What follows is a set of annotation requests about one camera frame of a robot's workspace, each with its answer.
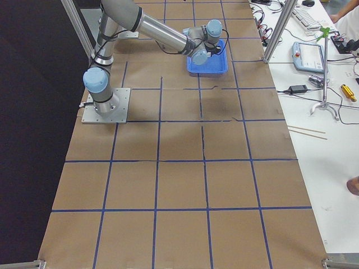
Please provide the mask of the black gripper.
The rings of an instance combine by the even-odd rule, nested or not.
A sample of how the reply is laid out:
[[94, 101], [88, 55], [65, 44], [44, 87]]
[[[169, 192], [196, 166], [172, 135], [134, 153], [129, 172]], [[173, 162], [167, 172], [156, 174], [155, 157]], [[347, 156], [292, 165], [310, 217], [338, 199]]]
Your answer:
[[221, 46], [217, 45], [215, 47], [208, 47], [208, 53], [210, 53], [211, 55], [220, 55], [221, 52]]

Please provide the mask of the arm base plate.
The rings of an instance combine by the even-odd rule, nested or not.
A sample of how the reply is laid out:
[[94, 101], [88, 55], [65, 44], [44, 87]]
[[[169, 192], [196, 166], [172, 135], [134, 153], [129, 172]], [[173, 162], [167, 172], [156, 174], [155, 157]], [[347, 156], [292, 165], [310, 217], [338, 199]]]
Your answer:
[[113, 88], [113, 96], [110, 101], [97, 103], [88, 94], [88, 103], [82, 114], [83, 124], [125, 124], [128, 116], [130, 102], [130, 88]]

